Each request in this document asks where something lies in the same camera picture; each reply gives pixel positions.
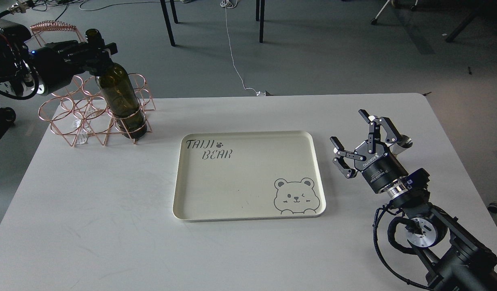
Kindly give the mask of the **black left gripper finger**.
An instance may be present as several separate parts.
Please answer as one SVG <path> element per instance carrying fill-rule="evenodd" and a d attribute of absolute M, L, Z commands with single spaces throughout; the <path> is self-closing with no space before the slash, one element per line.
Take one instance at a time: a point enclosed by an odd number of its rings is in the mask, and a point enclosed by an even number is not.
<path fill-rule="evenodd" d="M 117 44 L 112 42 L 104 46 L 95 44 L 80 44 L 74 53 L 75 65 L 93 76 L 102 76 L 111 66 L 113 61 L 111 55 L 118 52 Z"/>
<path fill-rule="evenodd" d="M 90 52 L 91 47 L 87 44 L 87 42 L 69 40 L 54 43 L 54 51 L 59 55 L 76 55 Z"/>

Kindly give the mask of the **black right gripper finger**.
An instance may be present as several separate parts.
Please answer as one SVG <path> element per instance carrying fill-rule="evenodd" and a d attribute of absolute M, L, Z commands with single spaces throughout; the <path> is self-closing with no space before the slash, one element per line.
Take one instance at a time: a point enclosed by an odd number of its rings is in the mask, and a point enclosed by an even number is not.
<path fill-rule="evenodd" d="M 370 126 L 367 136 L 368 153 L 376 153 L 378 144 L 381 144 L 384 147 L 388 147 L 392 144 L 403 144 L 403 136 L 399 133 L 393 122 L 388 117 L 371 116 L 364 109 L 360 109 L 358 112 Z M 384 129 L 386 133 L 386 138 L 384 141 L 381 140 L 381 128 Z"/>
<path fill-rule="evenodd" d="M 355 177 L 357 175 L 357 169 L 349 167 L 344 158 L 346 157 L 356 161 L 366 161 L 366 156 L 355 154 L 354 152 L 345 151 L 344 146 L 341 144 L 337 137 L 331 136 L 330 141 L 334 145 L 335 156 L 333 158 L 333 163 L 338 167 L 340 172 L 346 178 Z"/>

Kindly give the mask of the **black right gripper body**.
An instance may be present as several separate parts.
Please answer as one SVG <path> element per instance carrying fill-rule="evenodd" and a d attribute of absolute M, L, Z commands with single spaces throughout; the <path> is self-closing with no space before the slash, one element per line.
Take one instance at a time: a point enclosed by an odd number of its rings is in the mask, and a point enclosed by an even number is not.
<path fill-rule="evenodd" d="M 354 167 L 362 173 L 374 193 L 380 193 L 385 186 L 402 177 L 408 172 L 390 152 L 387 144 L 375 144 L 375 153 L 369 153 L 367 143 L 363 142 L 355 152 L 365 157 L 365 160 L 355 160 Z"/>

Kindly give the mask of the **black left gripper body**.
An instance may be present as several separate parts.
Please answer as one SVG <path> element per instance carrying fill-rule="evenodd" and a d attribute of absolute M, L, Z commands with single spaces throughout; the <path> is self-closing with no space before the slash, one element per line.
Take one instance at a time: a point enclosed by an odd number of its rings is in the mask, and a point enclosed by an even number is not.
<path fill-rule="evenodd" d="M 54 51 L 54 44 L 30 52 L 30 64 L 39 76 L 38 94 L 51 94 L 72 81 L 73 76 L 84 71 L 78 68 L 70 55 L 59 55 Z"/>

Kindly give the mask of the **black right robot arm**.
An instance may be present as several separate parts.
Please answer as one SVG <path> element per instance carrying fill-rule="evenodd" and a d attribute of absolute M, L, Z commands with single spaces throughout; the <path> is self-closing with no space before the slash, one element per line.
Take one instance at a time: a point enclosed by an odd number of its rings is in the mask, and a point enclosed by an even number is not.
<path fill-rule="evenodd" d="M 374 193 L 387 193 L 390 201 L 376 210 L 373 243 L 383 265 L 408 285 L 429 291 L 497 291 L 497 256 L 465 230 L 444 210 L 429 201 L 428 172 L 413 173 L 397 156 L 412 147 L 409 136 L 398 132 L 387 117 L 359 114 L 369 125 L 368 138 L 353 151 L 346 151 L 337 137 L 333 163 L 346 178 L 361 173 Z M 385 261 L 377 229 L 384 214 L 393 215 L 387 229 L 389 244 L 401 253 L 415 255 L 427 269 L 427 285 L 413 282 L 394 271 Z"/>

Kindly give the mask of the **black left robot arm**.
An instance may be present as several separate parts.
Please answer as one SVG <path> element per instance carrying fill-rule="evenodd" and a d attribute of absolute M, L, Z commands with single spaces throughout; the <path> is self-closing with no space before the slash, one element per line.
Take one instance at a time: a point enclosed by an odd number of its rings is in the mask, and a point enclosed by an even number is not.
<path fill-rule="evenodd" d="M 56 92 L 78 74 L 98 74 L 118 51 L 115 43 L 105 44 L 96 29 L 86 32 L 85 41 L 51 42 L 30 51 L 30 30 L 4 16 L 25 13 L 35 5 L 33 0 L 18 0 L 0 12 L 0 95 L 18 101 Z M 12 108 L 0 106 L 0 139 L 16 118 Z"/>

